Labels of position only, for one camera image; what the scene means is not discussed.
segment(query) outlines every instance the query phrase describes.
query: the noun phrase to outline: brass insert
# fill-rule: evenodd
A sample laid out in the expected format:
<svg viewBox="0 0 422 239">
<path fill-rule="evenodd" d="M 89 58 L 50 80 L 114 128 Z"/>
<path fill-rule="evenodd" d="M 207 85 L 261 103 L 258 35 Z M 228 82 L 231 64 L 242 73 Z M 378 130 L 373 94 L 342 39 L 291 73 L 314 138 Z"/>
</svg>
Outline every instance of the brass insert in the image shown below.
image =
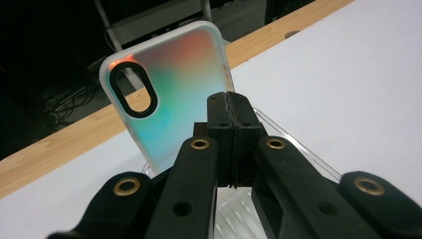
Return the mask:
<svg viewBox="0 0 422 239">
<path fill-rule="evenodd" d="M 354 179 L 354 185 L 362 192 L 370 195 L 380 196 L 385 193 L 384 187 L 379 182 L 368 177 Z"/>
<path fill-rule="evenodd" d="M 286 147 L 286 143 L 277 138 L 270 138 L 267 140 L 267 146 L 273 149 L 283 149 Z"/>
<path fill-rule="evenodd" d="M 129 196 L 135 193 L 140 187 L 140 182 L 136 177 L 127 177 L 120 180 L 113 189 L 117 196 Z"/>
<path fill-rule="evenodd" d="M 198 139 L 192 140 L 192 142 L 190 143 L 190 146 L 195 149 L 205 149 L 210 146 L 210 143 L 207 139 L 198 138 Z"/>
</svg>

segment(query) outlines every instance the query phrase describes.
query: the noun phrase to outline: screw hole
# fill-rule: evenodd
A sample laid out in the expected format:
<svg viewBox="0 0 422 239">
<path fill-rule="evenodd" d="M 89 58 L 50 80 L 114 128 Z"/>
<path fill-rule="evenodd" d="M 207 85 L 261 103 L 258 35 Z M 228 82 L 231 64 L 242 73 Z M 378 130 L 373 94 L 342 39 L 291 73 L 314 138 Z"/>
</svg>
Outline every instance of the screw hole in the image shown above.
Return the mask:
<svg viewBox="0 0 422 239">
<path fill-rule="evenodd" d="M 338 213 L 338 209 L 332 205 L 329 202 L 321 202 L 317 208 L 319 209 L 320 212 L 322 212 L 323 214 L 327 215 L 327 216 L 335 216 Z"/>
<path fill-rule="evenodd" d="M 364 186 L 365 188 L 369 189 L 369 190 L 377 190 L 378 186 L 375 185 L 372 182 L 368 182 L 368 181 L 362 181 L 362 186 Z"/>
<path fill-rule="evenodd" d="M 192 204 L 189 202 L 177 202 L 173 207 L 173 212 L 177 216 L 187 216 L 192 211 Z"/>
<path fill-rule="evenodd" d="M 118 189 L 123 190 L 123 191 L 128 191 L 132 188 L 134 188 L 134 182 L 126 181 L 126 182 L 122 183 Z"/>
</svg>

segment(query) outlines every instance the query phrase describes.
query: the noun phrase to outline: clear plastic piece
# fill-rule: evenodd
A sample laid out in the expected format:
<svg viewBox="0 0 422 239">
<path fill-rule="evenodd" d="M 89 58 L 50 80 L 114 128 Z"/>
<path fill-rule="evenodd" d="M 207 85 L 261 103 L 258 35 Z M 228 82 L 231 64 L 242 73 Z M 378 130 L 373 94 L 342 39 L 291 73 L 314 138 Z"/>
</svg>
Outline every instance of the clear plastic piece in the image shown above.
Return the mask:
<svg viewBox="0 0 422 239">
<path fill-rule="evenodd" d="M 267 238 L 250 187 L 219 188 L 214 238 Z"/>
<path fill-rule="evenodd" d="M 339 174 L 334 168 L 330 167 L 326 162 L 316 156 L 313 152 L 307 149 L 294 137 L 288 134 L 284 129 L 277 125 L 274 121 L 268 118 L 264 113 L 258 109 L 254 109 L 255 114 L 258 116 L 260 122 L 264 125 L 268 135 L 279 136 L 285 138 L 291 142 L 301 153 L 302 155 L 310 162 L 313 167 L 325 178 L 333 181 L 339 182 L 341 174 Z"/>
</svg>

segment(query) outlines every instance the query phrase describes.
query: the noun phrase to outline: camera cutout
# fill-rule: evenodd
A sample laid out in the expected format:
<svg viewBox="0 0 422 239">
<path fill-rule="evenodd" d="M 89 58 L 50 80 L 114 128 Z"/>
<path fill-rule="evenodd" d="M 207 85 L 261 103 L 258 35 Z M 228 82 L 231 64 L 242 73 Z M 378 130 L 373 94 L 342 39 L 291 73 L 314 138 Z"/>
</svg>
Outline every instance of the camera cutout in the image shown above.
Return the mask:
<svg viewBox="0 0 422 239">
<path fill-rule="evenodd" d="M 123 84 L 122 81 L 129 81 L 128 77 L 135 79 L 138 78 L 141 80 L 144 88 L 139 89 L 136 91 L 136 93 L 131 93 L 127 97 L 136 98 L 136 96 L 133 94 L 143 94 L 142 91 L 146 90 L 148 101 L 127 101 L 124 95 L 130 93 L 130 90 L 127 87 L 124 87 L 125 84 Z M 111 70 L 109 75 L 109 82 L 112 90 L 117 96 L 117 99 L 120 101 L 122 107 L 130 116 L 134 118 L 146 118 L 155 111 L 158 105 L 158 98 L 145 69 L 141 65 L 133 62 L 123 62 L 118 64 Z"/>
</svg>

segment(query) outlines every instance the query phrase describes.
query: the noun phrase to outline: phone case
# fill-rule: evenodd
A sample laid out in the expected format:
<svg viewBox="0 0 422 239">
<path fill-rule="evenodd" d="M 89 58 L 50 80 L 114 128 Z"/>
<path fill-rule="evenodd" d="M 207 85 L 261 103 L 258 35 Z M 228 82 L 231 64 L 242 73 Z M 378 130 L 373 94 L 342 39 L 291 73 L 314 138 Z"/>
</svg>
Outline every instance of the phone case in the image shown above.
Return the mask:
<svg viewBox="0 0 422 239">
<path fill-rule="evenodd" d="M 116 74 L 133 68 L 151 98 L 133 111 L 116 86 Z M 198 21 L 118 52 L 100 69 L 101 84 L 146 161 L 156 173 L 172 166 L 197 121 L 207 121 L 207 98 L 234 92 L 222 37 Z"/>
</svg>

